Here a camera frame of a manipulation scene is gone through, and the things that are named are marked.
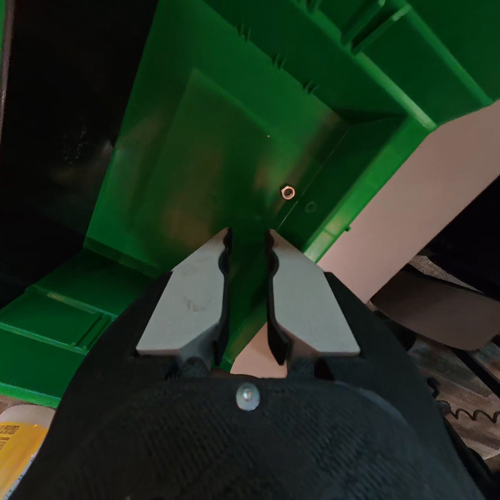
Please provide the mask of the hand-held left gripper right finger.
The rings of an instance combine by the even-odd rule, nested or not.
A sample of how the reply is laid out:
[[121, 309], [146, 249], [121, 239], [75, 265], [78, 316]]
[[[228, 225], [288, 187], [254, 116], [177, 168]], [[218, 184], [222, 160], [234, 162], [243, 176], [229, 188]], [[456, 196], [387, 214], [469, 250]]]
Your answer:
[[325, 273], [274, 229], [265, 234], [267, 342], [280, 366], [353, 358], [360, 347]]

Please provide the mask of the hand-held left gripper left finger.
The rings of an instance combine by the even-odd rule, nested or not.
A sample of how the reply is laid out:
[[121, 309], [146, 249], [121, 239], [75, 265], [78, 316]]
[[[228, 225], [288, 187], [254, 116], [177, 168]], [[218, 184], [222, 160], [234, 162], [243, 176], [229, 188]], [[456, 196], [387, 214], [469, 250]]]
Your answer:
[[139, 354], [221, 365], [229, 338], [232, 243], [232, 229], [224, 228], [172, 270], [136, 346]]

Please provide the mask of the green plastic bin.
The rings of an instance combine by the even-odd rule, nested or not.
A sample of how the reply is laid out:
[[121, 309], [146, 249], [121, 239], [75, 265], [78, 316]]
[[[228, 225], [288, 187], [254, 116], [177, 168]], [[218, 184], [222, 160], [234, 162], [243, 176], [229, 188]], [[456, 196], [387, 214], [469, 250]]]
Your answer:
[[265, 230], [318, 262], [498, 100], [499, 1], [1, 1], [1, 396], [57, 408], [227, 227], [229, 372], [265, 321]]

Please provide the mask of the white bottle yellow label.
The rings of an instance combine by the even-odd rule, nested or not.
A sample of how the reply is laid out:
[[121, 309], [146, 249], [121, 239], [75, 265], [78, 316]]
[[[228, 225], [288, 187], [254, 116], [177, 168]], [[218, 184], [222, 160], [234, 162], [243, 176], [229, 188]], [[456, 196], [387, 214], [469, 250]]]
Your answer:
[[18, 404], [1, 413], [1, 499], [9, 499], [47, 436], [52, 408]]

